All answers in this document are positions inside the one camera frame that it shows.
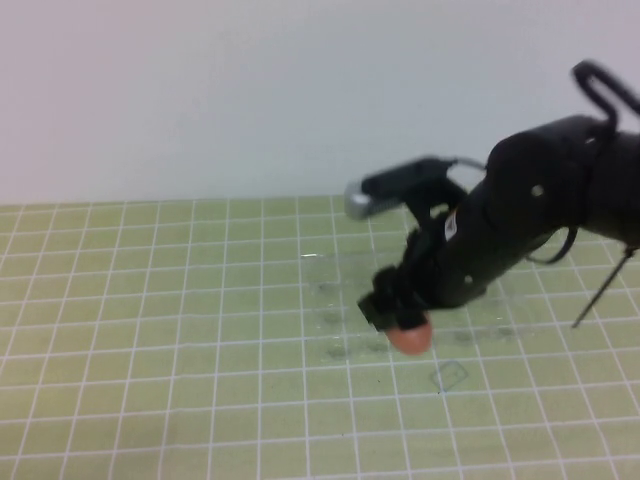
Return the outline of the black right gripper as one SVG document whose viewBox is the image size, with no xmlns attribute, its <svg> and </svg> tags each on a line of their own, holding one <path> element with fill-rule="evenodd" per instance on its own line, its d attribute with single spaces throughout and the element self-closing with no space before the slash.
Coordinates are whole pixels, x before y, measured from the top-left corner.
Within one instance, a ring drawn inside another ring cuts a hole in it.
<svg viewBox="0 0 640 480">
<path fill-rule="evenodd" d="M 505 272 L 505 208 L 492 199 L 411 201 L 417 226 L 399 263 L 375 274 L 375 290 L 357 306 L 377 332 L 407 331 L 429 323 L 427 310 L 461 307 L 483 295 Z"/>
</svg>

